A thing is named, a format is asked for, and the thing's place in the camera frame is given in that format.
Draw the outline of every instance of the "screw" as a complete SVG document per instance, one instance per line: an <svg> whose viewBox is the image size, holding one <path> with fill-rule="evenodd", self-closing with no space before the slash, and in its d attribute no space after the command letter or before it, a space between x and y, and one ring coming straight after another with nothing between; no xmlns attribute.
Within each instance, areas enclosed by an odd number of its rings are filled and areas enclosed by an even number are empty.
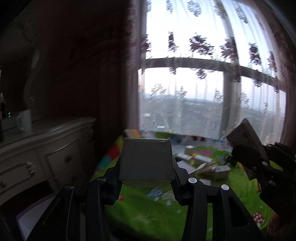
<svg viewBox="0 0 296 241"><path fill-rule="evenodd" d="M28 161L26 162L26 164L27 164L27 167L29 167L29 166L32 166L33 163Z"/></svg>
<svg viewBox="0 0 296 241"><path fill-rule="evenodd" d="M225 191L229 190L229 186L227 184L222 184L221 188Z"/></svg>
<svg viewBox="0 0 296 241"><path fill-rule="evenodd" d="M3 187L3 188L5 188L6 187L6 183L2 180L2 181L0 181L0 186Z"/></svg>
<svg viewBox="0 0 296 241"><path fill-rule="evenodd" d="M189 181L190 183L196 183L196 182L197 182L196 178L194 178L194 177L190 177L190 178L188 178L188 181Z"/></svg>
<svg viewBox="0 0 296 241"><path fill-rule="evenodd" d="M276 185L276 182L273 181L273 180L269 180L269 181L268 181L268 184L270 184L270 185L272 185L272 186L275 186L275 185Z"/></svg>
<svg viewBox="0 0 296 241"><path fill-rule="evenodd" d="M67 185L65 186L65 189L66 189L67 191L71 190L72 188L73 188L73 186L72 186L71 184L67 184Z"/></svg>
<svg viewBox="0 0 296 241"><path fill-rule="evenodd" d="M98 177L96 180L97 180L97 182L103 183L106 181L106 178L105 177Z"/></svg>

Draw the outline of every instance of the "white dresser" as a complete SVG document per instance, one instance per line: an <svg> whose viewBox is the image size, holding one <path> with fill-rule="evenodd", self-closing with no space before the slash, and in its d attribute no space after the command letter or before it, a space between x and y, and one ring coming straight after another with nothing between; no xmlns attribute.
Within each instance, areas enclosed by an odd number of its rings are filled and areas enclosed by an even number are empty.
<svg viewBox="0 0 296 241"><path fill-rule="evenodd" d="M32 123L32 130L0 143L0 205L43 181L54 191L93 172L95 118L53 118Z"/></svg>

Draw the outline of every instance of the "white mug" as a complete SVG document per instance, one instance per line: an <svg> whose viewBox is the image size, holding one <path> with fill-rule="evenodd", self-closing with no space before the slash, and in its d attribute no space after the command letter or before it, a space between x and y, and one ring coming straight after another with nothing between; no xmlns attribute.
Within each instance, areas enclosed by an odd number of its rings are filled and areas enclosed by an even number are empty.
<svg viewBox="0 0 296 241"><path fill-rule="evenodd" d="M16 118L17 128L21 132L26 132L32 128L31 110L25 110L17 113Z"/></svg>

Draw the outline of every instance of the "green play mat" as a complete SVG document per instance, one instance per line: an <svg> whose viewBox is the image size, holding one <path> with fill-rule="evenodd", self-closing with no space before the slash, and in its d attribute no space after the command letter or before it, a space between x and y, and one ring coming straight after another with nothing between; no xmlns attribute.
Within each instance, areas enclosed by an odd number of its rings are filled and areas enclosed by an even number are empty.
<svg viewBox="0 0 296 241"><path fill-rule="evenodd" d="M216 156L223 157L226 151L220 151L213 147L199 146L197 151L210 151L209 157L215 160ZM113 160L107 167L95 173L92 179L103 176L106 169L114 166L117 159ZM245 172L240 168L240 164L231 167L229 178L226 180L214 181L212 186L228 184L245 205L249 213L260 220L258 226L263 229L267 226L271 208L260 198L257 180L249 181ZM187 206L181 207L175 201L171 188L132 188L122 186L120 198L114 206L106 206L106 214L110 223L116 223L117 229L132 230L132 235L145 237L149 240L179 241L181 240ZM153 197L147 196L149 193L159 192ZM207 240L212 240L212 206L208 204L207 219Z"/></svg>

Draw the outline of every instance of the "sheer curtain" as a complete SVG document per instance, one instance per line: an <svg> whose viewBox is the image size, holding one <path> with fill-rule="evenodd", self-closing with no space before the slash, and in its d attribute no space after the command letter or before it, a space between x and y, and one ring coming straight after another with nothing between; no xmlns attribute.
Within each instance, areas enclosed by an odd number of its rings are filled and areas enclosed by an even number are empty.
<svg viewBox="0 0 296 241"><path fill-rule="evenodd" d="M248 118L279 141L286 85L253 1L148 0L141 7L140 128L224 138Z"/></svg>

